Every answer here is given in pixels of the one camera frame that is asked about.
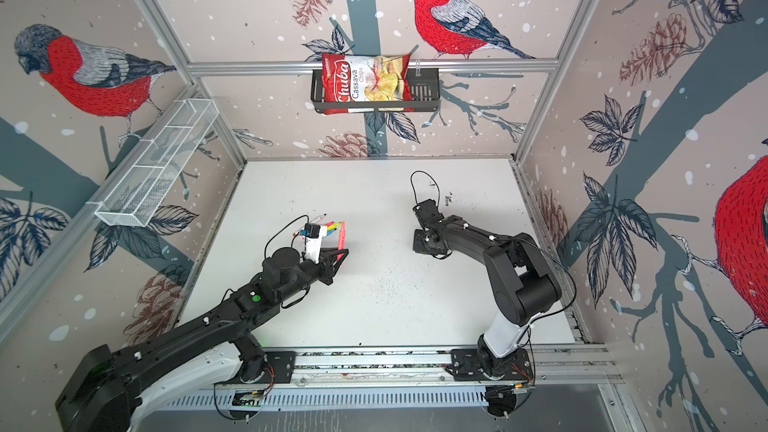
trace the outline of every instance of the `whiteboard surface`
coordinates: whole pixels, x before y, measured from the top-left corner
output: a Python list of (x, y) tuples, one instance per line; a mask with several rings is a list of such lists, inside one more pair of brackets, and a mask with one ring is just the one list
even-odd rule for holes
[[(418, 222), (408, 178), (418, 169), (439, 184), (445, 216), (490, 232), (535, 236), (506, 159), (248, 162), (181, 321), (207, 312), (227, 288), (237, 290), (261, 272), (266, 241), (288, 221), (325, 213), (326, 222), (346, 221), (350, 255), (331, 286), (315, 283), (300, 304), (254, 331), (264, 347), (476, 344), (497, 311), (488, 274), (461, 253), (437, 260), (412, 251)], [(414, 183), (419, 201), (437, 197), (423, 174)], [(273, 240), (268, 254), (288, 246), (300, 226)], [(337, 241), (334, 233), (323, 246)], [(560, 308), (558, 302), (552, 310)], [(536, 322), (532, 341), (572, 344), (574, 338), (557, 314)]]

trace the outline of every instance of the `bag of chips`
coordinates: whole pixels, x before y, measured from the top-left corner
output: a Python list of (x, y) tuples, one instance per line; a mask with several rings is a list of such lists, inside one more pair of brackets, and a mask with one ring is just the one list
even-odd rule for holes
[[(410, 54), (399, 57), (322, 54), (322, 87), (326, 102), (411, 100), (406, 82)], [(403, 111), (403, 108), (379, 109)], [(373, 109), (328, 109), (325, 114), (373, 112)]]

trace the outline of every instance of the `bird head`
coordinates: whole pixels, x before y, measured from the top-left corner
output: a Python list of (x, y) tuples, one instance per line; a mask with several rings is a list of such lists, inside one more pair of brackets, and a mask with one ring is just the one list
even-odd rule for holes
[(24, 72), (53, 72), (48, 61), (48, 45), (61, 36), (58, 29), (45, 24), (34, 24), (22, 30), (13, 45)]

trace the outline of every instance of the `mesh shelf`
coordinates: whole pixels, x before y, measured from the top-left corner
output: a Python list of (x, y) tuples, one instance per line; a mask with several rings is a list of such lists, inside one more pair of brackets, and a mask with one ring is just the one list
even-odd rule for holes
[(213, 100), (187, 99), (96, 211), (109, 226), (146, 227), (219, 115)]

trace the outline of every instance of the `black basket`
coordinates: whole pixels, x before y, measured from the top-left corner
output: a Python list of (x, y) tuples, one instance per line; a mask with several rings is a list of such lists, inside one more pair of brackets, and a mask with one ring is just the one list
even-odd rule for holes
[(322, 71), (312, 72), (312, 103), (315, 112), (325, 113), (328, 109), (405, 109), (402, 112), (434, 112), (440, 107), (440, 81), (438, 69), (420, 69), (418, 75), (414, 69), (406, 72), (406, 82), (411, 89), (413, 100), (383, 100), (380, 102), (325, 102), (322, 88)]

